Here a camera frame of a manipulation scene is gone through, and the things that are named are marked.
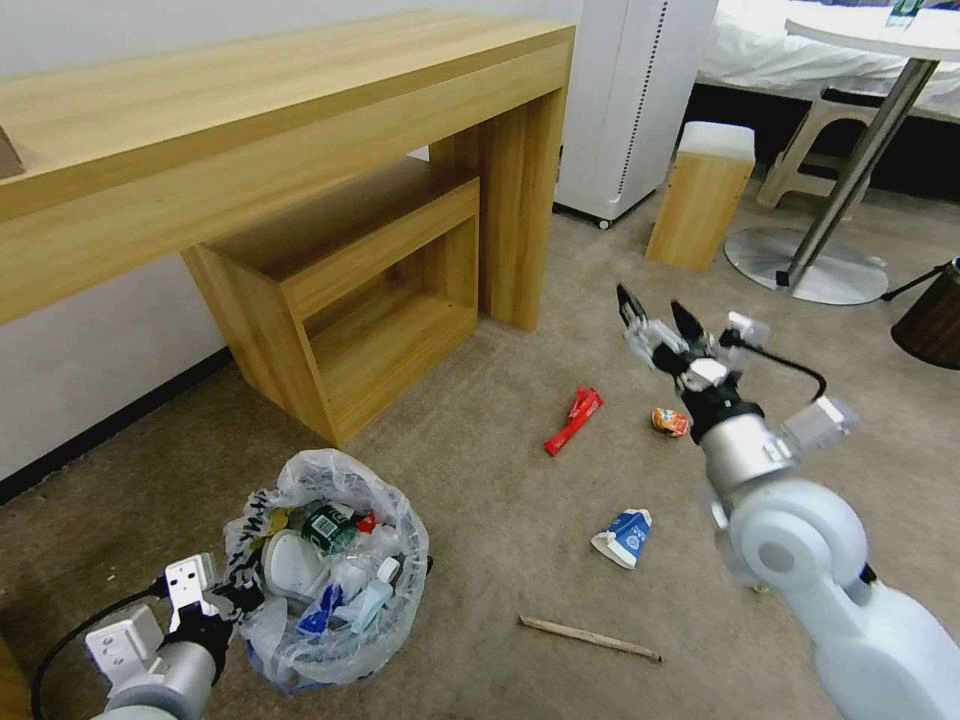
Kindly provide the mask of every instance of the red snack wrapper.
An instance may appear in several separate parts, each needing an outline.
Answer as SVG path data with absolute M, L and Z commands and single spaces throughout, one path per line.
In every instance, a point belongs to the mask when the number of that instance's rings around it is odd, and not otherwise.
M 690 420 L 686 415 L 667 408 L 654 408 L 650 414 L 650 422 L 655 430 L 670 437 L 681 437 L 690 429 Z
M 360 518 L 357 520 L 355 527 L 360 532 L 365 532 L 370 534 L 373 532 L 373 529 L 377 526 L 377 514 L 371 512 L 369 515 Z
M 580 399 L 581 389 L 583 388 L 577 388 L 577 400 Z M 600 394 L 593 388 L 590 388 L 580 402 L 577 402 L 577 400 L 574 400 L 574 406 L 571 408 L 570 422 L 563 430 L 543 444 L 544 449 L 553 457 L 556 457 L 560 449 L 567 444 L 567 441 L 576 435 L 577 430 L 583 427 L 583 424 L 597 411 L 597 408 L 603 405 Z

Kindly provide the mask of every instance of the white cabinet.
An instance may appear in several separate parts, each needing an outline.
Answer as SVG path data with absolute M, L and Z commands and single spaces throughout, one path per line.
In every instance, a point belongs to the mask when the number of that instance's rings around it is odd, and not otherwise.
M 554 200 L 601 227 L 663 183 L 717 0 L 586 0 Z

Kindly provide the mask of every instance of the white bedsheet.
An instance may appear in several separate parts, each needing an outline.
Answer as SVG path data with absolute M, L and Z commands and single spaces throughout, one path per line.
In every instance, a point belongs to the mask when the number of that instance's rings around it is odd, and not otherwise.
M 700 63 L 701 80 L 808 99 L 817 97 L 827 83 L 840 90 L 889 92 L 905 58 L 787 35 L 788 4 L 788 0 L 720 0 Z M 816 7 L 828 17 L 870 10 Z M 960 119 L 960 63 L 940 63 L 915 109 Z

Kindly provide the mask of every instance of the trash bag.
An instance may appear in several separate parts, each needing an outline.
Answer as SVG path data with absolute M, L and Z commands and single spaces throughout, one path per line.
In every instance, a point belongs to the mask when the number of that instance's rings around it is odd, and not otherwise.
M 328 630 L 319 636 L 297 630 L 300 613 L 288 600 L 270 593 L 262 577 L 260 554 L 265 539 L 276 532 L 283 510 L 322 500 L 376 513 L 378 522 L 398 531 L 403 564 L 395 592 L 363 632 Z M 243 516 L 223 529 L 227 576 L 235 582 L 253 579 L 265 601 L 240 623 L 251 664 L 285 691 L 313 685 L 342 685 L 382 668 L 400 649 L 413 625 L 427 576 L 429 538 L 406 496 L 383 482 L 362 463 L 338 450 L 306 450 L 284 465 L 276 490 L 257 490 Z

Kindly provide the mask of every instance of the beige carpet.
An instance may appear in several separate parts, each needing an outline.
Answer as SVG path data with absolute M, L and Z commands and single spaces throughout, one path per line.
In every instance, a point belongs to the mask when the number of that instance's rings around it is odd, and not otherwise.
M 864 426 L 806 474 L 860 513 L 881 577 L 960 633 L 960 374 L 914 360 L 888 336 L 917 292 L 892 306 L 824 307 L 754 285 L 722 255 L 703 275 L 651 264 L 643 252 L 656 204 L 606 232 L 555 215 L 539 329 L 482 321 L 348 446 L 403 489 L 430 531 L 436 565 L 405 647 L 368 680 L 288 699 L 234 643 L 212 720 L 836 717 L 790 613 L 736 586 L 714 552 L 693 499 L 699 450 L 649 427 L 653 406 L 677 401 L 623 346 L 618 280 L 655 315 L 676 297 L 713 328 L 728 309 L 765 319 L 772 349 L 824 372 Z M 734 226 L 804 227 L 815 207 L 788 200 L 761 213 L 745 200 Z M 840 235 L 884 257 L 899 283 L 956 254 L 958 226 L 955 206 L 871 193 Z M 541 443 L 578 383 L 606 404 L 551 459 Z M 755 364 L 742 389 L 781 420 L 814 387 Z M 69 627 L 172 560 L 205 549 L 222 559 L 221 527 L 247 493 L 318 442 L 231 367 L 0 509 L 0 628 L 18 660 L 32 670 Z M 635 572 L 588 543 L 626 507 L 654 517 Z M 520 613 L 648 645 L 664 664 L 520 628 Z M 54 719 L 102 708 L 79 643 L 58 660 L 46 697 Z

